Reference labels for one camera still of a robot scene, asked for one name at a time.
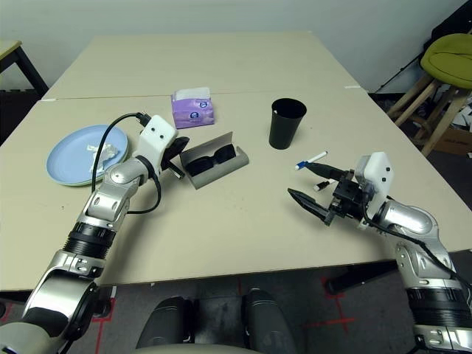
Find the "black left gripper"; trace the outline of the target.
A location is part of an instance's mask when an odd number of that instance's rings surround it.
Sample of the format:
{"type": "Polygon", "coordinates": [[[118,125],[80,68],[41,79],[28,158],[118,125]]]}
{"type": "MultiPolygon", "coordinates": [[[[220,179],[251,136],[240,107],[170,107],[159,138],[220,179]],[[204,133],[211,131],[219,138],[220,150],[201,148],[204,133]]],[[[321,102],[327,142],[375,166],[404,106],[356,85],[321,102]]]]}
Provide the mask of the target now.
{"type": "Polygon", "coordinates": [[[172,145],[164,151],[160,164],[161,170],[170,170],[179,180],[184,178],[184,172],[174,165],[172,160],[181,154],[189,141],[190,138],[187,136],[180,136],[173,141],[172,145]]]}

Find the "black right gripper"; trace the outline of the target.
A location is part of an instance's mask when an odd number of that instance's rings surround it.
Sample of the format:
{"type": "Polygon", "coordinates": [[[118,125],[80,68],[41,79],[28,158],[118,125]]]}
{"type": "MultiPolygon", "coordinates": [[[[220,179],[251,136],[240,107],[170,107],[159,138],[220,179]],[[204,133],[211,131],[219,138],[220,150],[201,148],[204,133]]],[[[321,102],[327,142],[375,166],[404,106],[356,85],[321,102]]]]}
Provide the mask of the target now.
{"type": "MultiPolygon", "coordinates": [[[[355,175],[354,170],[340,170],[336,167],[320,163],[307,163],[305,167],[322,178],[338,181],[330,205],[330,210],[333,211],[336,216],[341,218],[348,217],[357,221],[363,219],[364,194],[360,185],[353,181],[355,175]]],[[[315,215],[325,225],[329,226],[331,224],[332,215],[329,209],[318,204],[315,199],[298,190],[288,188],[288,193],[301,208],[315,215]]]]}

